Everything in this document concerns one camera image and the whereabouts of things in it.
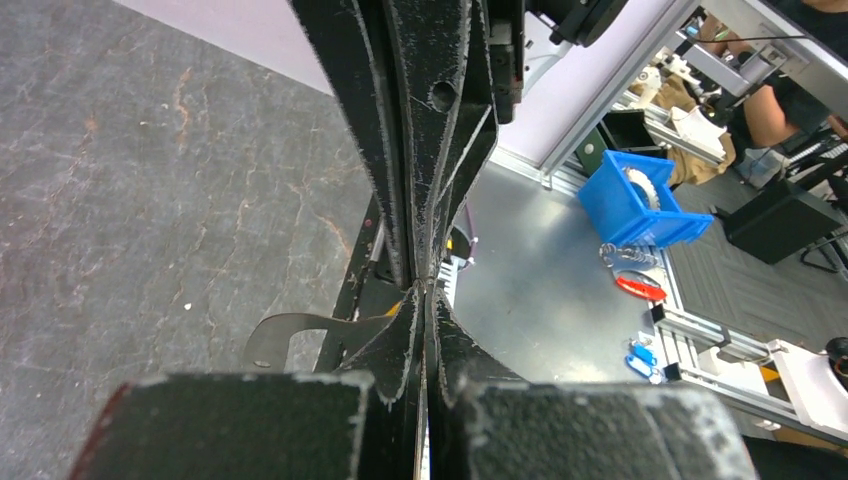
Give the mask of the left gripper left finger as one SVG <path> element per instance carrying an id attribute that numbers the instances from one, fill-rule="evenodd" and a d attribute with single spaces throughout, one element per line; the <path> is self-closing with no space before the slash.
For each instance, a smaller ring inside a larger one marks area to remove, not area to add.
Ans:
<path id="1" fill-rule="evenodd" d="M 415 479 L 422 293 L 330 372 L 171 373 L 121 385 L 73 479 Z"/>

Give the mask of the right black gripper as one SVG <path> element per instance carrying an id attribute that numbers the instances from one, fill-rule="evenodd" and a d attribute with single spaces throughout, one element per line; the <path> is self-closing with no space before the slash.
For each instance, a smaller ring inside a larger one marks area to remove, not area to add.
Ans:
<path id="1" fill-rule="evenodd" d="M 524 85 L 520 0 L 292 1 L 342 108 L 400 289 L 435 276 Z"/>

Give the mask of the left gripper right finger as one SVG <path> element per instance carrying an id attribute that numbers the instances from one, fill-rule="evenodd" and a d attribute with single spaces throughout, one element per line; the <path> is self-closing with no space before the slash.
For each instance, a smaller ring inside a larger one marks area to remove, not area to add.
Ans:
<path id="1" fill-rule="evenodd" d="M 532 383 L 482 349 L 442 292 L 427 308 L 435 479 L 753 479 L 718 398 L 684 386 Z"/>

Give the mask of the key with yellow tag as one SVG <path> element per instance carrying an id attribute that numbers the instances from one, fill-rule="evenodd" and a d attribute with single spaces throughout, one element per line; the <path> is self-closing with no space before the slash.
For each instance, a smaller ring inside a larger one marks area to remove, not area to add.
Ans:
<path id="1" fill-rule="evenodd" d="M 395 303 L 395 304 L 394 304 L 394 305 L 393 305 L 393 306 L 392 306 L 392 307 L 391 307 L 391 308 L 390 308 L 390 309 L 389 309 L 389 310 L 385 313 L 385 315 L 386 315 L 386 316 L 388 316 L 388 317 L 394 317 L 394 316 L 397 314 L 398 310 L 400 309 L 400 306 L 401 306 L 401 302 L 397 302 L 397 303 Z"/>

